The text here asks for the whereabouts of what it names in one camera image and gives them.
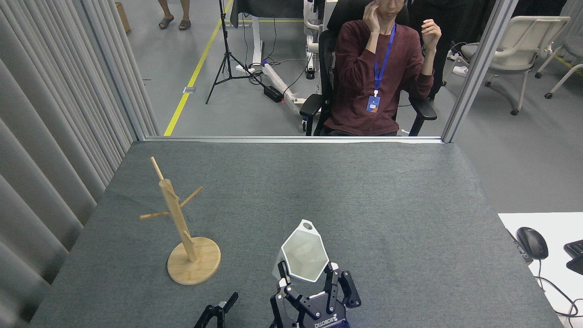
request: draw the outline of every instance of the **computer mouse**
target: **computer mouse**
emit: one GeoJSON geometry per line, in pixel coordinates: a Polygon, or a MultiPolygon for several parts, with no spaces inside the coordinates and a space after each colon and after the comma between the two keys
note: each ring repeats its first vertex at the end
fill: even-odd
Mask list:
{"type": "Polygon", "coordinates": [[[516,231],[516,238],[522,248],[533,259],[542,260],[549,256],[549,249],[543,236],[536,230],[523,226],[516,231]]]}

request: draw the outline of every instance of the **black office chair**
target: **black office chair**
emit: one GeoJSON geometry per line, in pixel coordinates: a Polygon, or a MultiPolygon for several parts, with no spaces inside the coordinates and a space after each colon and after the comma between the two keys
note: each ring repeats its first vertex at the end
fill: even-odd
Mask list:
{"type": "MultiPolygon", "coordinates": [[[[328,30],[322,32],[318,39],[318,58],[320,66],[320,80],[321,80],[321,95],[313,94],[300,109],[300,114],[306,118],[305,134],[310,136],[312,134],[312,125],[314,123],[314,117],[320,111],[320,116],[316,129],[314,130],[314,135],[320,135],[324,122],[331,116],[332,106],[334,100],[336,99],[336,93],[334,88],[334,72],[335,68],[333,63],[334,52],[336,48],[336,39],[338,38],[338,32],[340,27],[346,22],[351,20],[362,19],[364,15],[364,7],[370,2],[370,0],[339,0],[332,12],[330,20],[328,22],[328,30]]],[[[409,23],[409,12],[407,7],[404,6],[399,15],[396,17],[396,23],[400,25],[407,26],[409,23]]],[[[415,99],[409,97],[409,101],[413,106],[413,109],[417,113],[415,122],[411,127],[409,135],[414,137],[419,134],[421,126],[425,121],[432,121],[437,119],[435,110],[431,106],[430,102],[426,99],[415,99]]]]}

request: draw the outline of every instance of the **hexagonal cup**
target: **hexagonal cup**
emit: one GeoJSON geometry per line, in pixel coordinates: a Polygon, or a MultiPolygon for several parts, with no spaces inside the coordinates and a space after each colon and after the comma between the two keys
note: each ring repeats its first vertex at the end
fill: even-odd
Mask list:
{"type": "Polygon", "coordinates": [[[302,220],[279,250],[273,275],[279,279],[277,264],[284,260],[291,277],[316,282],[329,262],[322,237],[308,220],[302,220]]]}

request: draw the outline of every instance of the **black clamp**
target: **black clamp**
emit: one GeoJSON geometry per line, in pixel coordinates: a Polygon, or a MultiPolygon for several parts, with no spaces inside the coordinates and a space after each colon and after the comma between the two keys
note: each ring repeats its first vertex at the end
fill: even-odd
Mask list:
{"type": "Polygon", "coordinates": [[[324,269],[324,290],[304,297],[291,286],[285,261],[278,263],[278,269],[281,279],[278,292],[270,299],[274,317],[270,328],[350,328],[346,320],[346,308],[357,308],[361,301],[349,271],[340,271],[336,263],[328,263],[324,269]],[[339,283],[344,293],[342,301],[336,298],[339,283]],[[297,320],[289,319],[284,299],[298,311],[297,320]]]}
{"type": "Polygon", "coordinates": [[[239,298],[239,294],[234,292],[227,302],[221,302],[217,306],[213,306],[212,304],[207,305],[205,310],[202,312],[201,317],[194,325],[194,328],[206,327],[206,325],[214,316],[217,317],[217,328],[225,328],[224,315],[229,312],[231,307],[233,307],[233,304],[235,304],[237,298],[239,298]]]}

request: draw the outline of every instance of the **gray table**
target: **gray table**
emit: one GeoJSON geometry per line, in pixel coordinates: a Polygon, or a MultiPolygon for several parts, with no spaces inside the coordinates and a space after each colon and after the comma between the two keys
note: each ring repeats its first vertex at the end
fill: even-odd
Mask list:
{"type": "Polygon", "coordinates": [[[229,327],[267,328],[273,261],[301,219],[353,274],[352,328],[561,327],[456,145],[207,142],[131,146],[31,327],[192,327],[237,291],[229,327]],[[171,219],[138,218],[165,210],[150,156],[182,199],[204,186],[184,214],[223,257],[200,285],[167,274],[171,219]]]}

